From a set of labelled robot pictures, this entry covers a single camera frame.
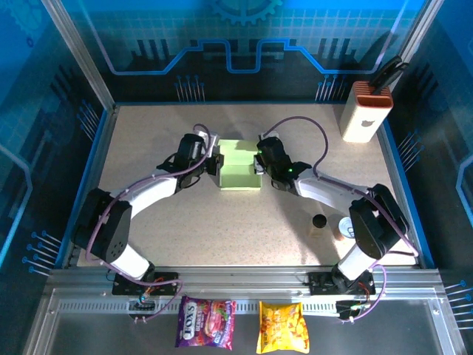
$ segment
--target white container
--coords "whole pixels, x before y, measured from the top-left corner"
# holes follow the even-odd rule
[[[380,95],[371,95],[372,91],[368,81],[353,83],[340,119],[340,133],[344,141],[368,143],[394,106],[389,87],[383,89]]]

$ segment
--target blue wall panel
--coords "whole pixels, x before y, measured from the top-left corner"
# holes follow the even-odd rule
[[[423,0],[67,0],[116,101],[343,101]]]
[[[447,285],[471,282],[473,275],[472,18],[470,1],[445,0],[396,87],[389,115],[432,256]],[[462,335],[472,351],[472,332]]]
[[[39,0],[0,1],[0,30],[0,353],[21,354],[103,108]]]

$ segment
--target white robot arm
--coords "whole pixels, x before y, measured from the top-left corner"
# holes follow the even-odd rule
[[[193,186],[196,183],[193,180],[199,179],[204,172],[215,175],[223,162],[222,156],[214,152],[218,139],[216,134],[208,137],[207,133],[199,130],[185,135],[175,154],[146,179],[139,180],[133,190],[113,205],[93,242],[91,253],[133,280],[153,281],[154,265],[128,244],[131,219],[157,201]],[[196,166],[204,156],[204,163],[196,169],[182,175],[169,176],[169,173]],[[94,189],[87,195],[72,239],[76,245],[86,249],[105,208],[122,192],[123,189],[111,192]]]
[[[320,201],[339,210],[343,215],[350,216],[353,223],[356,244],[333,267],[330,275],[319,275],[323,282],[317,281],[317,276],[313,275],[311,293],[350,292],[357,287],[358,281],[370,277],[367,269],[401,239],[398,231],[388,223],[384,213],[389,215],[397,226],[396,229],[403,234],[409,228],[406,218],[387,187],[380,184],[371,189],[355,186],[315,172],[307,163],[293,162],[286,154],[278,135],[272,133],[257,144],[255,172],[268,174],[274,188]],[[372,203],[373,200],[383,209],[383,214]],[[327,282],[335,287],[328,288]]]

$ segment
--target green tray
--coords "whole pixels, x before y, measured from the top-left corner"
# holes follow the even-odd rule
[[[261,189],[261,175],[256,175],[253,157],[257,153],[256,142],[221,139],[220,154],[224,155],[220,169],[219,186],[221,190]]]

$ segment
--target beige table surface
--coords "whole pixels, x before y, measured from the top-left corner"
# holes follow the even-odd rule
[[[336,116],[342,106],[246,104],[122,106],[101,176],[107,191],[129,185],[176,152],[181,137],[203,123],[222,138],[257,140],[257,135],[292,115],[316,119],[327,131],[327,158],[319,170],[354,184],[391,188],[378,139],[344,142]],[[318,129],[291,121],[277,131],[292,160],[313,164],[323,151]],[[329,223],[316,233],[312,216]],[[161,200],[133,220],[129,243],[156,266],[333,265],[353,245],[333,229],[341,216],[314,200],[273,189],[267,176],[253,192],[221,192],[207,175],[194,187]],[[408,249],[399,243],[396,250]],[[411,257],[387,255],[387,265],[412,265]]]

